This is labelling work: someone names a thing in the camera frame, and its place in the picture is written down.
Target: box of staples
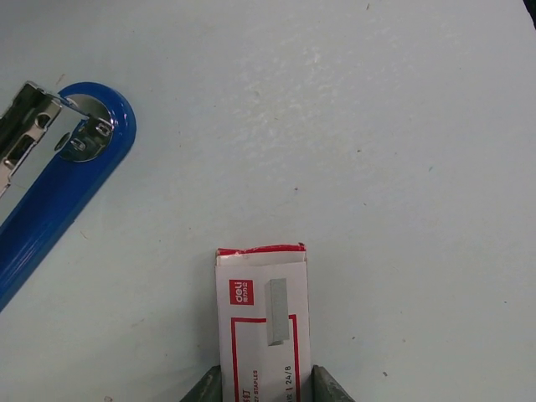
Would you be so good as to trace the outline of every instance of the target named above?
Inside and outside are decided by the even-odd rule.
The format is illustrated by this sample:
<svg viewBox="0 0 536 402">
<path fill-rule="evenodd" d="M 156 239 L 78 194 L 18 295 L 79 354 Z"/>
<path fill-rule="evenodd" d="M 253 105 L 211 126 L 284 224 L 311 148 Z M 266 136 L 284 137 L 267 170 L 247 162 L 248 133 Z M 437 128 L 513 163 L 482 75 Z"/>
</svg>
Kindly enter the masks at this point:
<svg viewBox="0 0 536 402">
<path fill-rule="evenodd" d="M 223 402 L 312 400 L 305 245 L 219 249 Z"/>
</svg>

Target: blue stapler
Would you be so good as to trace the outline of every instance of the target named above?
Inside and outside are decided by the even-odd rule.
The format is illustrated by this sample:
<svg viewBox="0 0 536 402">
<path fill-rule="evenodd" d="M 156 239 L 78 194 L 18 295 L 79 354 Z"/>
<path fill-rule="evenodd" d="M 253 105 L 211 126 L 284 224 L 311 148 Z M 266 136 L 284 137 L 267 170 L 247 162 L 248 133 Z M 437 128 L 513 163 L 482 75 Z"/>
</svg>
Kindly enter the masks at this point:
<svg viewBox="0 0 536 402">
<path fill-rule="evenodd" d="M 0 311 L 128 153 L 131 106 L 81 82 L 27 82 L 0 118 Z"/>
</svg>

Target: tabletop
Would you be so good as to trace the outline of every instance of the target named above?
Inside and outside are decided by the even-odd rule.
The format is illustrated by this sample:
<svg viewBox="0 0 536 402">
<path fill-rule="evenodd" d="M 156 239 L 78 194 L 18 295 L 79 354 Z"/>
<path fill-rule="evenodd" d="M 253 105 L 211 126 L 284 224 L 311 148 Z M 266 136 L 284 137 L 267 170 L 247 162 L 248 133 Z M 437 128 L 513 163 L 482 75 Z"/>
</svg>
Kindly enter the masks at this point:
<svg viewBox="0 0 536 402">
<path fill-rule="evenodd" d="M 22 0 L 25 80 L 137 140 L 0 314 L 0 400 L 180 400 L 214 252 L 301 241 L 314 363 L 362 401 L 533 401 L 536 31 L 522 0 Z"/>
</svg>

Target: deli logo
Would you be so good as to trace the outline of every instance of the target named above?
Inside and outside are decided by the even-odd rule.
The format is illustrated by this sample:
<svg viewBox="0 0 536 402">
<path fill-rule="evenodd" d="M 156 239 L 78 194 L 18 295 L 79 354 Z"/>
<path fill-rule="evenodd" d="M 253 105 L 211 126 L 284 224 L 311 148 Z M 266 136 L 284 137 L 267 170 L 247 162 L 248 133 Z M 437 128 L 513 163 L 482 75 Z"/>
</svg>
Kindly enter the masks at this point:
<svg viewBox="0 0 536 402">
<path fill-rule="evenodd" d="M 253 306 L 253 281 L 251 279 L 229 279 L 229 295 L 231 304 Z"/>
</svg>

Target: red border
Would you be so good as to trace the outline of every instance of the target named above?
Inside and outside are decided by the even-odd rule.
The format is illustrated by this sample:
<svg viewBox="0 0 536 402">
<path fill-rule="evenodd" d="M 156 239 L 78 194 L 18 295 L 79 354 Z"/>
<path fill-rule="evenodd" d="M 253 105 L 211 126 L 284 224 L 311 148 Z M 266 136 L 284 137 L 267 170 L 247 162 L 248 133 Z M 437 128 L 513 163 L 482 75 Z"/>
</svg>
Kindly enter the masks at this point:
<svg viewBox="0 0 536 402">
<path fill-rule="evenodd" d="M 243 255 L 254 253 L 281 253 L 283 251 L 301 251 L 305 252 L 306 247 L 303 243 L 297 245 L 263 245 L 254 249 L 218 249 L 218 255 Z"/>
<path fill-rule="evenodd" d="M 296 314 L 288 316 L 289 320 L 292 320 L 293 342 L 294 342 L 294 369 L 296 370 L 296 402 L 302 400 L 302 384 L 300 381 L 300 354 L 298 349 L 298 319 Z M 240 402 L 240 394 L 238 386 L 238 356 L 236 355 L 236 323 L 237 322 L 249 322 L 249 323 L 263 323 L 266 322 L 265 318 L 245 318 L 245 317 L 231 317 L 231 350 L 233 353 L 233 380 L 234 380 L 234 401 Z"/>
</svg>

